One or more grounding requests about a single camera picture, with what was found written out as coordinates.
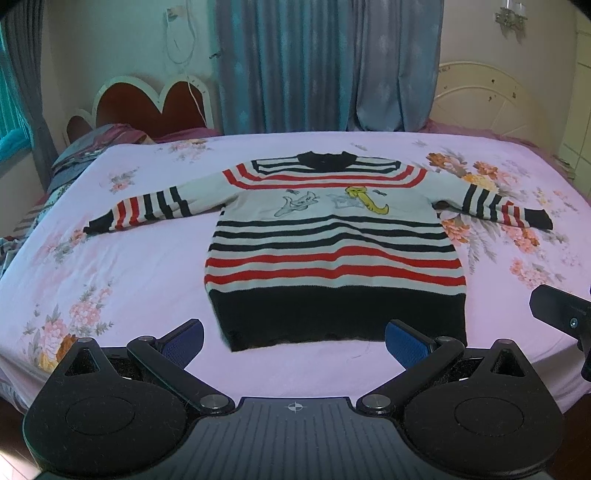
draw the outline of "wall socket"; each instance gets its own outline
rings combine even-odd
[[[168,7],[166,9],[166,20],[168,23],[176,20],[178,17],[185,16],[185,6],[184,5],[177,5],[176,7]]]

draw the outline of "bedspread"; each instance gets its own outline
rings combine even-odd
[[[77,338],[124,345],[139,335],[162,336],[192,317],[203,322],[206,340],[187,370],[235,401],[247,395],[346,395],[355,402],[400,373],[401,365],[380,342],[231,353],[203,285],[218,211],[107,235],[82,232],[89,220],[124,198],[244,161],[310,150],[446,170],[525,207],[544,208],[554,221],[551,232],[441,211],[466,270],[468,343],[488,348],[497,338],[515,340],[562,410],[589,390],[579,375],[583,356],[575,341],[535,320],[528,307],[531,290],[541,283],[589,299],[591,208],[558,173],[525,147],[486,138],[312,132],[118,145],[92,163],[0,280],[0,368],[24,403],[32,403]]]

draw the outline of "heart-shaped headboard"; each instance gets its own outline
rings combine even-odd
[[[78,109],[72,115],[66,139],[72,143],[106,124],[130,124],[151,138],[189,128],[214,128],[207,87],[197,77],[184,75],[169,80],[160,94],[136,77],[109,80],[96,94],[92,113]]]

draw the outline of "cable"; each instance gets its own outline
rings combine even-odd
[[[171,19],[170,16],[167,14],[166,15],[166,38],[165,38],[165,40],[166,40],[166,54],[168,55],[168,59],[171,62],[182,67],[183,73],[185,74],[185,78],[187,80],[187,87],[189,89],[189,93],[191,94],[191,97],[193,98],[193,102],[195,102],[195,106],[197,107],[197,111],[199,112],[199,115],[201,116],[201,120],[203,120],[203,125],[205,127],[207,127],[207,121],[205,120],[205,116],[203,115],[203,112],[201,111],[201,107],[199,106],[199,103],[198,103],[197,99],[195,98],[195,95],[193,94],[193,91],[191,89],[191,82],[189,81],[189,74],[187,73],[187,65],[191,62],[191,59],[193,58],[193,53],[195,52],[195,46],[197,45],[197,35],[195,34],[195,29],[193,27],[193,22],[191,21],[191,14],[189,11],[189,0],[185,0],[185,11],[187,14],[187,26],[189,27],[189,31],[191,32],[191,37],[193,38],[193,42],[191,44],[191,51],[189,52],[189,55],[187,55],[187,57],[182,61],[177,61],[172,58],[172,56],[170,54],[170,48],[168,46],[168,31],[170,29],[171,22],[174,21],[176,19],[176,17]],[[178,46],[176,38],[174,38],[174,37],[173,37],[173,42],[174,42],[175,46],[177,47],[177,50],[180,52],[181,49]]]

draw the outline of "yellow cartoon character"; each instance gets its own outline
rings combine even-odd
[[[349,194],[352,199],[358,198],[361,200],[361,202],[370,212],[377,213],[379,215],[387,215],[387,213],[390,211],[390,207],[387,204],[383,208],[378,207],[374,201],[369,198],[367,191],[368,189],[366,187],[345,188],[345,192],[347,192],[347,194]]]

